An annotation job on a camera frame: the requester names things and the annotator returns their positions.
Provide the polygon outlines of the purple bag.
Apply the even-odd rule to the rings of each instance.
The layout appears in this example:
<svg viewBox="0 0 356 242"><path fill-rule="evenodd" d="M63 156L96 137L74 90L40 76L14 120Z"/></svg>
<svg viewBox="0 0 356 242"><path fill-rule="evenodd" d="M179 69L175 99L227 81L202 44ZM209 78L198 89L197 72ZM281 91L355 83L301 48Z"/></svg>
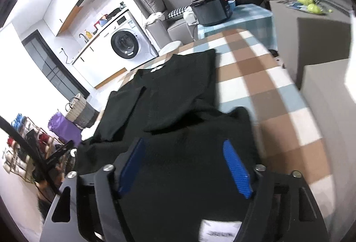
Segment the purple bag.
<svg viewBox="0 0 356 242"><path fill-rule="evenodd" d="M74 147L81 143L81 130L59 111L49 119L48 129L62 141L66 143L72 141Z"/></svg>

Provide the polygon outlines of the woven straw basket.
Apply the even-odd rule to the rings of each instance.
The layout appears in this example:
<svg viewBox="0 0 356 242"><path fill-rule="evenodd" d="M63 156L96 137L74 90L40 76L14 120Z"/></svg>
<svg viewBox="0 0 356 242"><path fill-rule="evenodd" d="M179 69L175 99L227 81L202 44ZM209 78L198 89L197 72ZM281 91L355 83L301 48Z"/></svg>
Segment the woven straw basket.
<svg viewBox="0 0 356 242"><path fill-rule="evenodd" d="M65 117L82 129L92 127L99 116L99 112L80 93L66 104L65 110Z"/></svg>

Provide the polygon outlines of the white washing machine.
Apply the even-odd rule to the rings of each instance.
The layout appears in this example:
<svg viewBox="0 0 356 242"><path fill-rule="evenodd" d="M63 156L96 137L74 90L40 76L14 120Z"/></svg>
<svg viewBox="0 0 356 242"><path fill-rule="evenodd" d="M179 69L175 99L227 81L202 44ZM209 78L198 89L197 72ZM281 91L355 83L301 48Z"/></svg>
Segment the white washing machine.
<svg viewBox="0 0 356 242"><path fill-rule="evenodd" d="M110 61L130 71L158 57L133 15L124 11L101 33Z"/></svg>

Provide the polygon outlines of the white kitchen cabinet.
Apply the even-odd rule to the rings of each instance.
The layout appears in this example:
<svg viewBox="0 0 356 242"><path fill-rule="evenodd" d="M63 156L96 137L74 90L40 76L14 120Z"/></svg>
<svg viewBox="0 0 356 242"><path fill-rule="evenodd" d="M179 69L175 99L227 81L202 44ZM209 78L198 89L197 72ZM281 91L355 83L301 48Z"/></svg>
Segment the white kitchen cabinet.
<svg viewBox="0 0 356 242"><path fill-rule="evenodd" d="M93 33L99 29L99 18L118 8L120 1L51 0L43 17L54 36L51 48L55 55L87 91L92 91L95 84L84 77L84 71L72 66L72 60L89 41L86 32Z"/></svg>

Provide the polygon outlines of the checkered brown blue blanket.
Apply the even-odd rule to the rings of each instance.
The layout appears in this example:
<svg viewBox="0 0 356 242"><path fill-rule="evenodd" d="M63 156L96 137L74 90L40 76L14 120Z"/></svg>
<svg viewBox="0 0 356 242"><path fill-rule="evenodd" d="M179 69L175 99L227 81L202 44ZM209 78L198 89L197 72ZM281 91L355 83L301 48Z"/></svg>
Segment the checkered brown blue blanket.
<svg viewBox="0 0 356 242"><path fill-rule="evenodd" d="M209 49L217 54L217 108L223 113L246 108L267 168L277 173L300 171L330 224L336 191L324 138L289 74L244 29L214 34L176 49L175 54Z"/></svg>

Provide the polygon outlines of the light blue tablecloth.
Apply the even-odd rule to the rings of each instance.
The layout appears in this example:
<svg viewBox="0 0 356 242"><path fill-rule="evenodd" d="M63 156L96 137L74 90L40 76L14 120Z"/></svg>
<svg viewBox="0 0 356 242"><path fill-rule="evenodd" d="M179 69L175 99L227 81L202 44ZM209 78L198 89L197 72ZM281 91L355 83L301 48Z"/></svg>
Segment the light blue tablecloth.
<svg viewBox="0 0 356 242"><path fill-rule="evenodd" d="M277 50L276 29L273 13L263 7L247 4L238 5L231 18L214 26L198 25L197 37L208 36L231 29L248 30L260 43L269 50Z"/></svg>

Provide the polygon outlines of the black knit garment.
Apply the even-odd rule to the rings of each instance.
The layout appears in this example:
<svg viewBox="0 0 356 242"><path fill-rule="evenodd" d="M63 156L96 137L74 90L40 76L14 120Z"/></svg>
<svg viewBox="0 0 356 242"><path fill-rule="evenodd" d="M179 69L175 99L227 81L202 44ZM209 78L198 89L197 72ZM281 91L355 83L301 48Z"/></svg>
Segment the black knit garment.
<svg viewBox="0 0 356 242"><path fill-rule="evenodd" d="M197 241L203 220L246 215L249 201L235 185L223 143L231 142L249 174L260 157L247 110L217 109L215 63L210 49L137 71L110 94L94 135L79 146L76 168L88 174L144 140L139 172L120 200L135 241Z"/></svg>

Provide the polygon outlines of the grey sofa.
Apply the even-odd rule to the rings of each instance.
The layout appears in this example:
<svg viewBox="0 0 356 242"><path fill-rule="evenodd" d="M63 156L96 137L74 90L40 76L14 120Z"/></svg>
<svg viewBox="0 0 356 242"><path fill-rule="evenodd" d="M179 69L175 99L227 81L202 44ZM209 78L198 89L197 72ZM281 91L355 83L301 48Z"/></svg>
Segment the grey sofa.
<svg viewBox="0 0 356 242"><path fill-rule="evenodd" d="M180 41L183 45L194 41L193 28L184 18L166 20L166 16L172 10L168 9L163 0L138 1L143 15L146 16L145 30L153 37L159 49L173 41Z"/></svg>

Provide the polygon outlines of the black white checkered pillow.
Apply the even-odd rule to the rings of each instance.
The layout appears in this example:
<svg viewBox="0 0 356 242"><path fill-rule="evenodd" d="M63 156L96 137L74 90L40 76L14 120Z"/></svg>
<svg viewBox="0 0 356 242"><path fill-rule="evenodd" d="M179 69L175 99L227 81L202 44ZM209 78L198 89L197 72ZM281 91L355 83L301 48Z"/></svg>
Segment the black white checkered pillow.
<svg viewBox="0 0 356 242"><path fill-rule="evenodd" d="M180 20L183 18L183 14L186 11L186 9L188 8L188 6L183 6L180 8L177 8L175 10L172 10L171 12L168 13L168 15L166 16L166 20Z"/></svg>

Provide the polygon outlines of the shoe rack with shoes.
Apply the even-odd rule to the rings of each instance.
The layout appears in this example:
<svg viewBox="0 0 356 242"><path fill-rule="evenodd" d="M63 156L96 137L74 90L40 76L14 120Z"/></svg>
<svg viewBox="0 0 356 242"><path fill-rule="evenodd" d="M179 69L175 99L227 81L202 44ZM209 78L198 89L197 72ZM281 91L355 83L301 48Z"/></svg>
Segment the shoe rack with shoes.
<svg viewBox="0 0 356 242"><path fill-rule="evenodd" d="M20 145L24 151L30 156L33 160L36 169L43 175L47 183L50 187L57 191L57 186L54 183L53 178L49 175L49 172L55 167L56 163L58 162L59 158L65 154L65 152L72 148L73 142L69 142L58 150L56 150L48 159L44 159L40 152L39 148L35 145L35 143L28 143L27 140L22 138L22 136L9 124L3 117L1 117L1 129L8 133L8 135Z"/></svg>

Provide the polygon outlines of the grey storage box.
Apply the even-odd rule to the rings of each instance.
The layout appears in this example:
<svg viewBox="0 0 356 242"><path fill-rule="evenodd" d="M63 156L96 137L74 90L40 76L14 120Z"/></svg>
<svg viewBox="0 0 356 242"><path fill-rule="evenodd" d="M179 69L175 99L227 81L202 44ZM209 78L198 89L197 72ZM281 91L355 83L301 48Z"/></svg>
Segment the grey storage box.
<svg viewBox="0 0 356 242"><path fill-rule="evenodd" d="M333 10L315 15L294 10L280 0L270 1L277 49L288 74L301 88L306 65L328 63L349 56L351 18Z"/></svg>

